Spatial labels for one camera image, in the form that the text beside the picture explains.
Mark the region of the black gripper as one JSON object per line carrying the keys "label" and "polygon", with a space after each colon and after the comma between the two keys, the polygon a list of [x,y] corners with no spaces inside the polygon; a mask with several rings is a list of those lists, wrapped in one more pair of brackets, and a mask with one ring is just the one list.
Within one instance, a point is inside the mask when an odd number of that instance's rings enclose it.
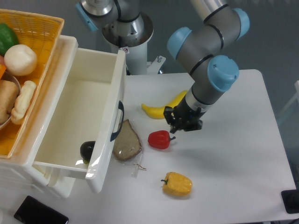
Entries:
{"label": "black gripper", "polygon": [[202,129],[203,122],[200,119],[200,109],[195,111],[191,109],[185,97],[175,108],[165,106],[163,115],[166,122],[171,125],[170,133],[175,133],[179,130],[197,131]]}

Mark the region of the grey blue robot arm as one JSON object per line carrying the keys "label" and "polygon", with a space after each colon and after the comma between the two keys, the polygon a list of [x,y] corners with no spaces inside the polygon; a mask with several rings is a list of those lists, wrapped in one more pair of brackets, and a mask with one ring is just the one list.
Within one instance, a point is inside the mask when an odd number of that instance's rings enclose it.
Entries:
{"label": "grey blue robot arm", "polygon": [[[171,56],[194,80],[177,106],[163,110],[171,133],[202,128],[201,117],[239,76],[235,61],[219,51],[239,40],[250,27],[248,15],[239,8],[230,8],[224,0],[194,0],[192,4],[204,28],[194,33],[182,27],[167,42]],[[148,71],[147,43],[153,34],[153,24],[140,10],[139,1],[80,0],[76,9],[90,30],[102,31],[112,51],[125,52],[128,74]]]}

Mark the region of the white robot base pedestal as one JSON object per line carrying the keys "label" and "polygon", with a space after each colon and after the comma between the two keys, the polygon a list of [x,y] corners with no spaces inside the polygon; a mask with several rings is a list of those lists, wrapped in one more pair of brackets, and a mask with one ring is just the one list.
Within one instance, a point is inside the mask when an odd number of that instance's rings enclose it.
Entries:
{"label": "white robot base pedestal", "polygon": [[127,73],[130,75],[161,74],[166,58],[157,56],[148,61],[148,42],[154,33],[152,20],[141,12],[134,21],[114,21],[102,28],[111,52],[124,51]]}

